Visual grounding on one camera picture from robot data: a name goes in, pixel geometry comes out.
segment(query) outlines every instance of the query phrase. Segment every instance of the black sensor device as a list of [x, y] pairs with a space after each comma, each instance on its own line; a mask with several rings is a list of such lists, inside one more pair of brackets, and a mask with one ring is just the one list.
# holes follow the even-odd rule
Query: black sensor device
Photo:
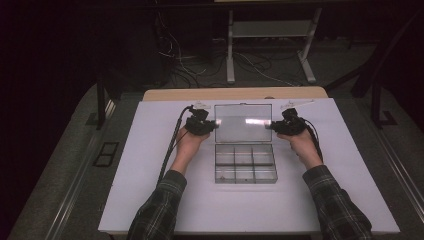
[[189, 109], [193, 115], [187, 118], [185, 128], [190, 133], [202, 136], [212, 132], [217, 125], [215, 121], [206, 120], [209, 113], [204, 109]]
[[283, 115], [283, 120], [281, 121], [272, 121], [271, 125], [268, 128], [271, 128], [277, 133], [284, 134], [287, 136], [294, 136], [302, 133], [305, 129], [308, 130], [309, 134], [312, 137], [312, 141], [314, 142], [315, 148], [317, 149], [318, 155], [322, 158], [321, 148], [319, 147], [318, 133], [315, 134], [312, 128], [306, 124], [309, 121], [299, 117], [297, 115], [297, 111], [294, 108], [288, 108], [281, 113]]

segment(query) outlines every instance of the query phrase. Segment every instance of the person's right hand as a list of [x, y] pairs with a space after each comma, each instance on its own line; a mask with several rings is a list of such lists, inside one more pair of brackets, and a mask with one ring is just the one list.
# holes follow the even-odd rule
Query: person's right hand
[[299, 160], [305, 165], [306, 169], [323, 164], [308, 130], [305, 129], [302, 133], [294, 136], [277, 134], [277, 137], [290, 142], [291, 148], [299, 156]]
[[185, 127], [178, 131], [177, 139], [177, 155], [171, 165], [171, 169], [185, 174], [192, 158], [199, 151], [200, 144], [209, 137], [209, 133], [203, 136], [196, 136]]

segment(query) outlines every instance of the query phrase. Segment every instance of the plaid sleeve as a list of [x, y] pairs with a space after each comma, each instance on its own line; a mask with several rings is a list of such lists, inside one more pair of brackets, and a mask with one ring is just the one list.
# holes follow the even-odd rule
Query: plaid sleeve
[[127, 239], [172, 239], [178, 205], [186, 185], [181, 173], [169, 170], [138, 210]]
[[327, 166], [309, 169], [303, 179], [315, 202], [323, 239], [373, 239], [370, 221], [340, 188]]

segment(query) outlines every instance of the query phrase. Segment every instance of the wrist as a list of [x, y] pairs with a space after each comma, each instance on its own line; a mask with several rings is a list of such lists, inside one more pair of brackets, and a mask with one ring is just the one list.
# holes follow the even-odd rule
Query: wrist
[[318, 156], [314, 157], [314, 158], [310, 158], [310, 159], [305, 159], [305, 161], [303, 161], [303, 162], [304, 162], [304, 165], [306, 167], [306, 170], [309, 170], [309, 169], [314, 168], [316, 166], [323, 165], [321, 158], [318, 157]]
[[174, 160], [174, 162], [171, 165], [171, 170], [177, 171], [181, 173], [182, 175], [185, 175], [185, 172], [187, 170], [187, 167], [190, 163], [191, 159], [186, 157], [177, 156]]

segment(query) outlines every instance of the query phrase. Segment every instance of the white tabletop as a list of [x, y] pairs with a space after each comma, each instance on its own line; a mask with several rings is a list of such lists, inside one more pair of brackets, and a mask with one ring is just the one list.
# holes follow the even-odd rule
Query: white tabletop
[[[293, 99], [302, 102], [311, 99]], [[273, 120], [290, 100], [205, 100], [213, 105], [270, 103]], [[194, 101], [140, 102], [105, 206], [99, 231], [126, 233], [135, 213], [155, 189], [176, 120]], [[315, 99], [297, 108], [319, 133], [324, 162], [352, 201], [370, 219], [375, 233], [399, 232], [333, 99]], [[202, 143], [186, 174], [175, 232], [190, 234], [319, 232], [316, 210], [302, 179], [304, 166], [288, 142], [273, 134], [278, 174], [275, 184], [215, 184], [215, 136]], [[175, 156], [171, 155], [169, 165]]]

